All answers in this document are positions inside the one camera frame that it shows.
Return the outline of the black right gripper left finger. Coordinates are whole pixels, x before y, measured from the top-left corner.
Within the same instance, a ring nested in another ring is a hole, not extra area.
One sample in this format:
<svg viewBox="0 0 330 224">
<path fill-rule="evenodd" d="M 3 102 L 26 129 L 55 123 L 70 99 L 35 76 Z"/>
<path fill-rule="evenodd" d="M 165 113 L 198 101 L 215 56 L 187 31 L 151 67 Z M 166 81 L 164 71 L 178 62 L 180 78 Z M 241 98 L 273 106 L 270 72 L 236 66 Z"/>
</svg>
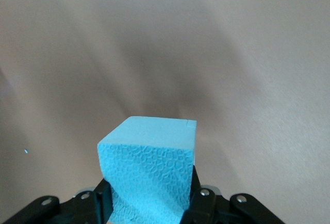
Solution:
<svg viewBox="0 0 330 224">
<path fill-rule="evenodd" d="M 111 185 L 103 179 L 63 203 L 56 196 L 39 197 L 2 224 L 107 224 L 112 213 Z"/>
</svg>

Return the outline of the blue foam cube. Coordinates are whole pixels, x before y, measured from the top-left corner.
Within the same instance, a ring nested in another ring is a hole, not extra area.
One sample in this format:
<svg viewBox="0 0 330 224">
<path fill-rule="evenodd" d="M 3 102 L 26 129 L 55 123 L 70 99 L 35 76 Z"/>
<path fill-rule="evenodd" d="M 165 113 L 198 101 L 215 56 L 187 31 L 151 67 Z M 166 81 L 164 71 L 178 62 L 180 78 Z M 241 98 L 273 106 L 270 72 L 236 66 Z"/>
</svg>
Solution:
<svg viewBox="0 0 330 224">
<path fill-rule="evenodd" d="M 195 120 L 132 116 L 97 145 L 112 224 L 179 224 L 189 207 Z"/>
</svg>

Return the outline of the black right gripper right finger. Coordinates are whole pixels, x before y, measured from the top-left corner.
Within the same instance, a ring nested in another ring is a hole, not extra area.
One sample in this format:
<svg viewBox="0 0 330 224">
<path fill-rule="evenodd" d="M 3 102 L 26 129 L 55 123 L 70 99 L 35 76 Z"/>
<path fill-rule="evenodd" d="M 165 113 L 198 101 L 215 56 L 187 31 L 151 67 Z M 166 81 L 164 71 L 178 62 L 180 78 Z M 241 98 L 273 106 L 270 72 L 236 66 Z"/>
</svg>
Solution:
<svg viewBox="0 0 330 224">
<path fill-rule="evenodd" d="M 181 224 L 284 224 L 272 211 L 249 194 L 238 193 L 229 200 L 201 185 L 193 167 L 190 205 Z"/>
</svg>

